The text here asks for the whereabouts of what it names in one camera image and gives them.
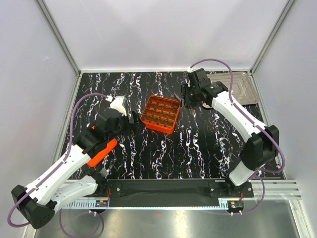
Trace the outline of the orange chocolate box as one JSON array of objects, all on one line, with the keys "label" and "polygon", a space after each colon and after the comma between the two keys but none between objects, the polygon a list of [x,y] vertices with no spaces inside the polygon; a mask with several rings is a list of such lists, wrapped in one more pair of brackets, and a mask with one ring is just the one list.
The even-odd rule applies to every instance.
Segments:
[{"label": "orange chocolate box", "polygon": [[180,111],[181,102],[179,100],[151,95],[141,115],[141,121],[148,129],[172,134],[176,128]]}]

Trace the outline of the metal tongs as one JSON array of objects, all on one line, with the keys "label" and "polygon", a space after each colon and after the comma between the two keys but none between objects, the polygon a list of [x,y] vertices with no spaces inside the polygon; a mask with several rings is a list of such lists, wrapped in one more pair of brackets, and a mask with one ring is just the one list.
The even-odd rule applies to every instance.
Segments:
[{"label": "metal tongs", "polygon": [[181,96],[177,95],[177,93],[173,92],[173,98],[178,100],[181,104],[181,106],[191,115],[194,115],[196,113],[196,109],[192,107],[188,107],[185,105],[184,100]]}]

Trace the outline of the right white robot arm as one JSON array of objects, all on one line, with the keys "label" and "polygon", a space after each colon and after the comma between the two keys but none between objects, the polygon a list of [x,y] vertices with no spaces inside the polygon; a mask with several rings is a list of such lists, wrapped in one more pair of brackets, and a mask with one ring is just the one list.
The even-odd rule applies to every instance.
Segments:
[{"label": "right white robot arm", "polygon": [[267,126],[253,118],[221,82],[210,83],[203,88],[184,83],[181,85],[181,97],[183,105],[187,108],[193,109],[206,104],[218,111],[245,141],[240,153],[240,162],[226,176],[226,193],[229,196],[237,196],[252,175],[278,155],[279,130],[274,125]]}]

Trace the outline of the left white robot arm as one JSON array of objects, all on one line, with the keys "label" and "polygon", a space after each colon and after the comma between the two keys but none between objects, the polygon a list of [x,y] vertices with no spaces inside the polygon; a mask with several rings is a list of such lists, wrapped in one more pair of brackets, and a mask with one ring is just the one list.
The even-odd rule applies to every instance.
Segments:
[{"label": "left white robot arm", "polygon": [[26,186],[17,185],[11,195],[15,208],[34,229],[45,226],[57,211],[75,200],[106,193],[106,178],[93,169],[74,184],[61,187],[83,165],[93,168],[117,145],[116,138],[136,135],[145,127],[136,111],[122,114],[106,109],[96,121],[69,142],[68,150],[47,171]]}]

